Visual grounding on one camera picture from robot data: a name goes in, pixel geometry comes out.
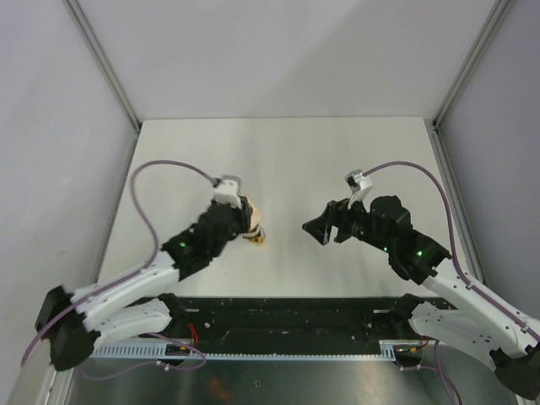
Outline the beige folding umbrella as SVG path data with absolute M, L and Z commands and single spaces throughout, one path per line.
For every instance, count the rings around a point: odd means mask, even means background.
M 262 211 L 256 207 L 254 202 L 245 196 L 248 208 L 251 210 L 250 225 L 246 233 L 242 234 L 242 238 L 254 245 L 263 245 L 266 241 L 264 228 L 262 227 Z

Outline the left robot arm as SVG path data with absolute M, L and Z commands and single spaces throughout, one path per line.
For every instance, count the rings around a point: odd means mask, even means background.
M 141 270 L 74 292 L 61 285 L 49 290 L 35 329 L 50 343 L 54 369 L 70 370 L 96 349 L 124 338 L 176 328 L 184 310 L 167 289 L 208 267 L 228 242 L 260 224 L 260 212 L 246 199 L 241 202 L 241 208 L 211 203 Z

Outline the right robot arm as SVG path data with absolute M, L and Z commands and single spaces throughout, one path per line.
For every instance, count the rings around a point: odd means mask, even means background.
M 404 295 L 397 313 L 414 332 L 475 358 L 517 396 L 538 399 L 539 321 L 474 276 L 458 272 L 445 247 L 413 228 L 410 212 L 398 197 L 378 197 L 368 208 L 361 201 L 330 201 L 320 216 L 302 228 L 321 245 L 355 238 L 384 251 L 400 278 L 454 307 L 444 312 L 426 300 Z M 334 238 L 333 229 L 337 230 Z

